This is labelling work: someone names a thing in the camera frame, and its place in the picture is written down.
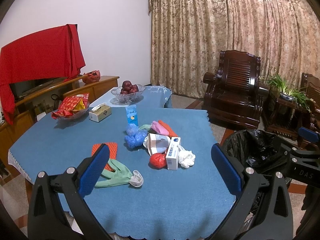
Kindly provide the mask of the green rubber glove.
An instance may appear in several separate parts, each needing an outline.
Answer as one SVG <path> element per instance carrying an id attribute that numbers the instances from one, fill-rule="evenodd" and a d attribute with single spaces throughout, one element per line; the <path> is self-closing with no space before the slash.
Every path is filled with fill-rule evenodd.
<path id="1" fill-rule="evenodd" d="M 97 181 L 95 188 L 98 189 L 129 184 L 132 173 L 124 164 L 116 159 L 109 159 L 107 164 L 113 171 L 104 169 L 101 173 L 104 180 Z"/>

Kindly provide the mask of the blue plastic bag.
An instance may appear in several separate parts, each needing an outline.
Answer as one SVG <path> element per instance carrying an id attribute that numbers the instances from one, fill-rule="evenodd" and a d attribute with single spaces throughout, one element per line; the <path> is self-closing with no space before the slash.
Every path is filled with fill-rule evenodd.
<path id="1" fill-rule="evenodd" d="M 148 136 L 146 129 L 139 129 L 135 124 L 128 124 L 126 133 L 125 142 L 130 149 L 142 146 L 144 139 Z"/>

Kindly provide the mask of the red plastic bag ball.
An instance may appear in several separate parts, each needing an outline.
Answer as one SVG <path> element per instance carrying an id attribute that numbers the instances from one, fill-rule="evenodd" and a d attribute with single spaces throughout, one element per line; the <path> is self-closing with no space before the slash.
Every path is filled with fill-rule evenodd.
<path id="1" fill-rule="evenodd" d="M 150 157 L 149 163 L 156 169 L 162 169 L 167 166 L 166 154 L 165 153 L 155 153 Z"/>

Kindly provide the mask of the white grey plastic pouch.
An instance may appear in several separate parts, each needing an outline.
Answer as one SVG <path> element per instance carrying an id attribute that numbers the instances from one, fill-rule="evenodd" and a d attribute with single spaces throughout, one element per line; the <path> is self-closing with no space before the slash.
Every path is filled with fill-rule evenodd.
<path id="1" fill-rule="evenodd" d="M 148 150 L 149 156 L 156 153 L 164 153 L 169 147 L 171 139 L 168 136 L 149 133 L 143 142 L 143 146 Z"/>

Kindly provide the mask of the pink sponge pouch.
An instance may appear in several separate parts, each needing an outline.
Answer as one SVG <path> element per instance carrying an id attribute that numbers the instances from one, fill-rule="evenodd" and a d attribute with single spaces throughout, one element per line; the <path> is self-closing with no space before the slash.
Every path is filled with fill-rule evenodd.
<path id="1" fill-rule="evenodd" d="M 169 131 L 157 121 L 153 121 L 151 123 L 151 129 L 154 130 L 157 134 L 169 136 Z"/>

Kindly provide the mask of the white blue medicine box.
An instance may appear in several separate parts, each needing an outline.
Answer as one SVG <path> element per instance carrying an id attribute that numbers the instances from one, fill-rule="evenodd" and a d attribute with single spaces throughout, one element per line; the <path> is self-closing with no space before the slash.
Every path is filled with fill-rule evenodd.
<path id="1" fill-rule="evenodd" d="M 177 170 L 178 168 L 178 153 L 179 153 L 180 145 L 181 145 L 180 137 L 171 138 L 170 145 L 167 150 L 167 155 L 165 157 L 167 162 L 167 169 L 169 170 Z"/>

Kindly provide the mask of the white tissue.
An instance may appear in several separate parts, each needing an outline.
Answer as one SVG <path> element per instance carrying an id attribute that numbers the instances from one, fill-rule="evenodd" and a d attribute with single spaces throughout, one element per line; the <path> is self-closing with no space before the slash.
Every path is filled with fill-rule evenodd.
<path id="1" fill-rule="evenodd" d="M 178 163 L 185 169 L 192 167 L 195 164 L 196 155 L 191 151 L 186 150 L 182 146 L 178 146 Z"/>

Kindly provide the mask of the orange foam net sleeve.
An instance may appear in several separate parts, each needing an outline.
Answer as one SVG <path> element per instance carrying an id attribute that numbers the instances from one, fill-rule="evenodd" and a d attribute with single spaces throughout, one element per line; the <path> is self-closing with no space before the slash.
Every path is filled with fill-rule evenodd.
<path id="1" fill-rule="evenodd" d="M 162 125 L 168 132 L 169 132 L 169 137 L 178 137 L 178 135 L 173 131 L 173 129 L 166 124 L 165 122 L 163 122 L 162 120 L 158 121 L 160 125 Z"/>

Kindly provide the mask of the dark wooden side table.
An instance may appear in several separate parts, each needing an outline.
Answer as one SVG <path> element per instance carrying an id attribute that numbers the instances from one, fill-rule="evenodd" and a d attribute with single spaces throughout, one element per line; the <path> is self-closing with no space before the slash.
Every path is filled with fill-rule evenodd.
<path id="1" fill-rule="evenodd" d="M 314 115 L 295 100 L 285 100 L 278 92 L 270 91 L 264 102 L 262 120 L 265 131 L 296 141 L 300 127 L 314 128 Z"/>

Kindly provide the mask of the wooden tv cabinet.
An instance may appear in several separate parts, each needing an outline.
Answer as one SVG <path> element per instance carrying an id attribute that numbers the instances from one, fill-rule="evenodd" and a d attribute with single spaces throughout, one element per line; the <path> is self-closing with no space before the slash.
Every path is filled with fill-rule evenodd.
<path id="1" fill-rule="evenodd" d="M 9 176 L 18 176 L 18 170 L 8 163 L 9 148 L 36 122 L 35 100 L 44 95 L 58 92 L 58 96 L 74 95 L 76 93 L 89 93 L 89 102 L 93 102 L 118 85 L 118 76 L 102 76 L 98 82 L 85 84 L 82 80 L 85 76 L 79 76 L 72 80 L 53 80 L 50 84 L 42 86 L 39 90 L 30 93 L 23 99 L 15 102 L 14 124 L 7 122 L 1 124 L 1 164 L 4 165 Z"/>

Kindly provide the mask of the blue tall carton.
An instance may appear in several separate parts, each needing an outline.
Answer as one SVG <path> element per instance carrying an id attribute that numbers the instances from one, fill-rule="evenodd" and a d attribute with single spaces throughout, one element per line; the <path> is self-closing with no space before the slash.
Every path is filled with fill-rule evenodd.
<path id="1" fill-rule="evenodd" d="M 130 105 L 127 106 L 125 109 L 128 124 L 134 124 L 138 126 L 137 106 Z"/>

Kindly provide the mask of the glass fruit bowl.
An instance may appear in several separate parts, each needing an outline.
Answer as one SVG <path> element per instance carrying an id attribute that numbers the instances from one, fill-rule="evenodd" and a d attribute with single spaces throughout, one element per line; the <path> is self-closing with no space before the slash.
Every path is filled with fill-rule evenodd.
<path id="1" fill-rule="evenodd" d="M 142 94 L 146 89 L 146 87 L 143 85 L 137 84 L 137 86 L 139 88 L 139 91 L 136 93 L 124 95 L 120 93 L 121 87 L 116 87 L 111 89 L 111 94 L 114 95 L 120 103 L 136 102 L 142 99 Z"/>

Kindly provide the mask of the red ornament on cabinet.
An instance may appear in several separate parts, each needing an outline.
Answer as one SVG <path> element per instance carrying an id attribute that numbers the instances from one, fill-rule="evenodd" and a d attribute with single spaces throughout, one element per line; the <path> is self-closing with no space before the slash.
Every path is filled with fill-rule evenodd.
<path id="1" fill-rule="evenodd" d="M 84 84 L 91 84 L 98 82 L 101 78 L 100 71 L 99 70 L 94 70 L 88 73 L 84 74 L 84 77 L 82 78 L 82 81 Z"/>

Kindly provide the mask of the light blue far tablecloth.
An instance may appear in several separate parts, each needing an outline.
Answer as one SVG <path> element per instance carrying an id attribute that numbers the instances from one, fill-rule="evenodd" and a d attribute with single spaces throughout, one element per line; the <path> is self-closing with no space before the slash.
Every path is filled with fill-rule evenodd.
<path id="1" fill-rule="evenodd" d="M 106 103 L 111 107 L 126 107 L 128 105 L 140 105 L 147 108 L 172 108 L 171 95 L 172 91 L 164 86 L 146 86 L 146 89 L 141 96 L 131 103 L 121 103 L 115 95 L 111 93 L 111 88 L 97 100 L 90 104 L 90 107 L 95 107 L 101 103 Z"/>

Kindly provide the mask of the red cloth cover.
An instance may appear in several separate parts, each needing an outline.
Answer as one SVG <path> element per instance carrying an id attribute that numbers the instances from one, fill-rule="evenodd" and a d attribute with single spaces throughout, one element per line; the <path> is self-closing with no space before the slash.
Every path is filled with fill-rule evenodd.
<path id="1" fill-rule="evenodd" d="M 1 106 L 7 123 L 14 123 L 11 84 L 59 77 L 72 79 L 80 74 L 86 64 L 77 28 L 76 24 L 67 24 L 45 29 L 1 48 Z"/>

